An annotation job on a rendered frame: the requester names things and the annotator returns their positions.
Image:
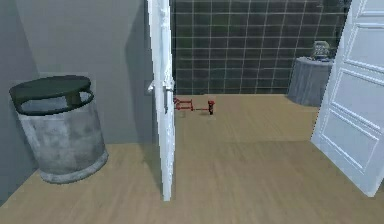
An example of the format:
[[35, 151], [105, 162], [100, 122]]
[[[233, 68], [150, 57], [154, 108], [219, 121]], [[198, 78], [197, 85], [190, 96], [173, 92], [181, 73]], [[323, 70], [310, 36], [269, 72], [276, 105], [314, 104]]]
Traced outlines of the white panelled room door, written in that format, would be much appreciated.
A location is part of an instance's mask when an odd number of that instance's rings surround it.
[[351, 0], [311, 142], [366, 196], [384, 180], [384, 0]]

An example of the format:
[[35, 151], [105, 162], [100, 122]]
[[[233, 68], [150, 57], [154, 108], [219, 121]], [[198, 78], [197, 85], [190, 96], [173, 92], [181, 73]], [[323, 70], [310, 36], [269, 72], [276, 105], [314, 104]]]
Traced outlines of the grey checked object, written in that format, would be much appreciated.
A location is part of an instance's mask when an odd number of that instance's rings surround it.
[[312, 49], [312, 57], [315, 60], [326, 59], [329, 57], [330, 45], [327, 41], [315, 41]]

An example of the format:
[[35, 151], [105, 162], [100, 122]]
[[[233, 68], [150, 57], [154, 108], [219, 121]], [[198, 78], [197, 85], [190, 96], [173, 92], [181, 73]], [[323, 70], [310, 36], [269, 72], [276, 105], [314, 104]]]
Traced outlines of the grey round table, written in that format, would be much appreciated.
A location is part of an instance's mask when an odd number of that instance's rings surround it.
[[304, 106], [321, 105], [333, 61], [311, 60], [298, 57], [295, 60], [287, 98]]

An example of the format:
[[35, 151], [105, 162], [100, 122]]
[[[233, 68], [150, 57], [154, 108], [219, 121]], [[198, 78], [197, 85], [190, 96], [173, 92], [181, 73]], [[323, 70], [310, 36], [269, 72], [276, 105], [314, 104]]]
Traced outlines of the grey bin with black lid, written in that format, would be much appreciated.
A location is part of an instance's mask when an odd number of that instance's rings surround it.
[[77, 182], [107, 163], [88, 77], [43, 77], [17, 84], [9, 94], [43, 181]]

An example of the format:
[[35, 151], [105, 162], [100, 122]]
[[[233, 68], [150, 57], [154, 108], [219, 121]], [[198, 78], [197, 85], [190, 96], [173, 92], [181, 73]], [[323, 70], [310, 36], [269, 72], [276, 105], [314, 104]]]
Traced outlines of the red dumbbell rack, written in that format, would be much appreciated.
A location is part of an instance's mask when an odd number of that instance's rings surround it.
[[193, 100], [182, 100], [177, 97], [173, 98], [174, 108], [176, 110], [188, 110], [188, 111], [207, 111], [210, 115], [214, 114], [214, 100], [207, 101], [207, 108], [196, 108], [193, 104]]

